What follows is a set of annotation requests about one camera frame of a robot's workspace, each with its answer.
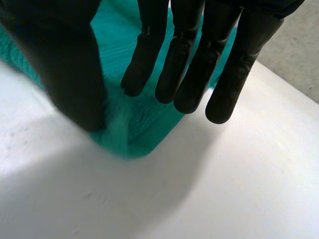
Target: black rubber glove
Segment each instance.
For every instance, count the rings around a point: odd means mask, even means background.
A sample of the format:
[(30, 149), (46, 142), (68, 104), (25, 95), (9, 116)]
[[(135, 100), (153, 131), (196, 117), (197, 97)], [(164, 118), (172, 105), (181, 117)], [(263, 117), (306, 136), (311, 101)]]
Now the black rubber glove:
[[(230, 118), (240, 92), (264, 44), (304, 0), (171, 0), (174, 36), (170, 43), (155, 96), (174, 101), (178, 111), (194, 112), (213, 74), (238, 18), (235, 42), (224, 71), (206, 107), (207, 118), (224, 123)], [(128, 96), (139, 95), (158, 57), (167, 20), (168, 0), (138, 0), (142, 32), (122, 80)], [(185, 68), (204, 8), (202, 37), (188, 71)]]
[(100, 0), (0, 0), (0, 23), (57, 108), (87, 131), (104, 126), (105, 87), (90, 22)]

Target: white surface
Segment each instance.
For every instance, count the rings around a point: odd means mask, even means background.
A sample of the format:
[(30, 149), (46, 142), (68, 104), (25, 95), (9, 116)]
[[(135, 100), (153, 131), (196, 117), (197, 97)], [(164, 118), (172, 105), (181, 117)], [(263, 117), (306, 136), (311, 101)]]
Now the white surface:
[(319, 105), (259, 63), (228, 123), (206, 95), (130, 162), (3, 63), (0, 84), (1, 239), (319, 238)]

